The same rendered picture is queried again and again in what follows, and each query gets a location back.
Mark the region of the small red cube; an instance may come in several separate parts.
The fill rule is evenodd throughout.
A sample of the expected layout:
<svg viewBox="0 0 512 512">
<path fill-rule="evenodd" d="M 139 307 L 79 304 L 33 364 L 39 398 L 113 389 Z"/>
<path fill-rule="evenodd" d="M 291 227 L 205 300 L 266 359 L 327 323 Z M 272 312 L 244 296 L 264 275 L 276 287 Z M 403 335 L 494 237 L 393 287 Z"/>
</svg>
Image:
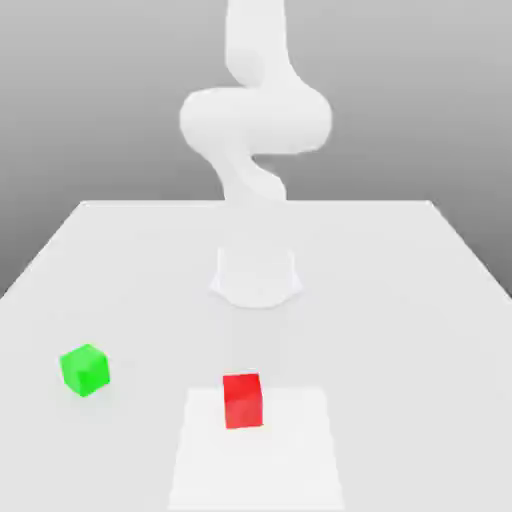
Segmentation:
<svg viewBox="0 0 512 512">
<path fill-rule="evenodd" d="M 231 374 L 222 378 L 227 429 L 263 425 L 263 395 L 258 373 Z"/>
</svg>

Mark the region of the small green cube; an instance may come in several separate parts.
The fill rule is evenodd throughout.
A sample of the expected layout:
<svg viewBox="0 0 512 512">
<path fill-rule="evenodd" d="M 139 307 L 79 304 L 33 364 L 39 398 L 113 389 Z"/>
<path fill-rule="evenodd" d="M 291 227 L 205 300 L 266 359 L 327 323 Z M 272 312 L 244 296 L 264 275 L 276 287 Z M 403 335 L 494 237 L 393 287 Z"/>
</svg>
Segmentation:
<svg viewBox="0 0 512 512">
<path fill-rule="evenodd" d="M 59 357 L 64 383 L 81 397 L 89 396 L 110 382 L 108 358 L 91 344 L 84 344 Z"/>
</svg>

